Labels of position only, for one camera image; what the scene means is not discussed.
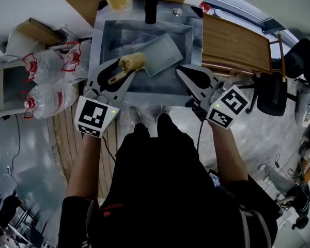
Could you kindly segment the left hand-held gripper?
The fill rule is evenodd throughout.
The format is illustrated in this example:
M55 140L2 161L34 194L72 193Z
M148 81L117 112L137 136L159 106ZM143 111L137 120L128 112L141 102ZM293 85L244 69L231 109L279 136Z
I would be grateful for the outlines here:
M120 58L103 62L88 77L88 85L79 85L79 96L74 124L77 131L101 138L119 113L121 102L135 77L135 71L119 73L111 78L118 68Z

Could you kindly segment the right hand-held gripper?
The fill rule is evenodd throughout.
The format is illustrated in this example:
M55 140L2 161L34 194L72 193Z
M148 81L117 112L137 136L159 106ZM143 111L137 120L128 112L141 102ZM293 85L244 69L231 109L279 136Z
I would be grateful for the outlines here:
M208 68L181 65L175 68L175 74L189 95L202 99L199 105L192 108L200 121L208 121L227 130L250 104L236 85L219 81ZM202 95L202 91L208 87L215 88L206 96Z

